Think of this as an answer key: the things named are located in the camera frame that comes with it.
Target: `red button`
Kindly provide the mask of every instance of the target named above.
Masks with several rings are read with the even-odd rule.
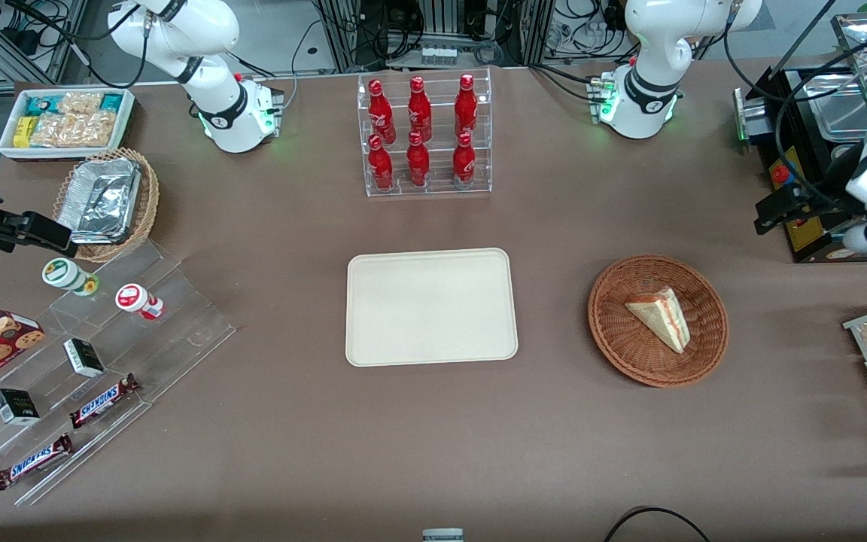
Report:
[[[788,177],[791,176],[791,171],[788,171],[784,165],[774,166],[771,168],[771,180],[774,181],[775,184],[784,184],[785,181],[788,181]]]

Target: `acrylic bottle rack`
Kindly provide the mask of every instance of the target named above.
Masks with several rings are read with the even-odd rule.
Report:
[[[45,339],[0,370],[0,388],[28,391],[41,416],[27,428],[6,425],[0,418],[0,470],[50,445],[62,433],[68,433],[75,447],[72,455],[50,461],[1,492],[16,505],[44,497],[234,332],[216,306],[183,276],[179,261],[152,241],[120,254],[96,275],[99,291],[85,298],[72,292],[62,295],[36,318]],[[144,285],[162,299],[164,315],[145,320],[120,311],[113,298],[127,282]],[[73,373],[62,347],[72,336],[96,347],[105,366],[102,376]],[[73,429],[69,413],[128,373],[141,388]]]
[[[471,134],[472,147],[477,154],[474,162],[474,178],[471,188],[459,190],[454,186],[454,149],[457,147],[457,134],[454,130],[454,101],[460,90],[461,75],[474,76],[474,93],[477,95],[477,127]],[[430,151],[430,181],[424,188],[410,182],[410,171],[406,163],[406,150],[409,147],[407,135],[410,134],[410,121],[406,106],[410,100],[410,82],[398,72],[371,73],[359,76],[357,82],[357,118],[360,128],[360,150],[364,155],[364,179],[367,196],[462,196],[471,193],[491,192],[493,188],[493,169],[491,149],[492,137],[492,90],[491,72],[488,69],[469,69],[469,71],[430,71],[423,72],[424,88],[430,97],[433,111],[433,138],[426,143]],[[383,93],[393,107],[393,123],[397,130],[397,140],[386,145],[393,161],[393,190],[381,192],[376,189],[367,155],[370,148],[367,138],[373,133],[370,123],[370,93],[367,83],[379,79],[383,83]]]

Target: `aluminum foil container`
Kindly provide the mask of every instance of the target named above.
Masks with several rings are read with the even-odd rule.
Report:
[[[128,158],[76,166],[59,212],[72,242],[118,244],[129,236],[142,167]]]

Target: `snickers bar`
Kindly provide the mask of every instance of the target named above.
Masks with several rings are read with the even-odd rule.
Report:
[[[13,465],[11,469],[0,470],[0,491],[16,483],[21,477],[26,476],[31,471],[44,466],[49,461],[56,457],[65,454],[72,454],[72,439],[69,435],[62,435],[56,442],[45,446],[38,452],[26,457],[21,463]]]
[[[135,390],[135,388],[138,388],[135,378],[133,378],[131,373],[127,374],[123,380],[118,381],[109,390],[104,391],[99,397],[87,402],[86,406],[70,414],[69,418],[72,419],[72,427],[76,429],[82,428],[90,418],[95,418],[99,414],[102,414],[121,398],[126,397],[127,394]]]

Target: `brown wicker basket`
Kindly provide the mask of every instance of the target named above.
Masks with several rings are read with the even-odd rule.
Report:
[[[678,354],[661,342],[624,303],[636,293],[671,287],[684,311],[691,342]],[[588,299],[595,342],[617,370],[647,385],[694,384],[718,367],[729,344],[729,317],[715,288],[672,257],[642,254],[613,262]]]
[[[105,263],[111,260],[116,254],[147,238],[149,230],[152,230],[152,224],[156,220],[156,206],[159,205],[159,181],[156,178],[156,172],[152,171],[152,167],[149,166],[147,159],[138,152],[130,150],[130,148],[117,148],[116,151],[101,152],[94,155],[94,157],[86,158],[86,160],[99,162],[114,158],[130,158],[138,162],[142,167],[140,192],[138,192],[137,199],[135,199],[132,231],[129,237],[118,245],[79,245],[79,251],[77,251],[75,256],[79,260],[96,263]],[[62,183],[62,188],[59,189],[59,196],[56,198],[55,205],[52,206],[53,220],[59,218],[59,212],[62,210],[62,203],[65,202],[65,192],[69,188],[70,181],[72,181],[72,171],[69,172],[69,175],[65,176],[65,182]]]

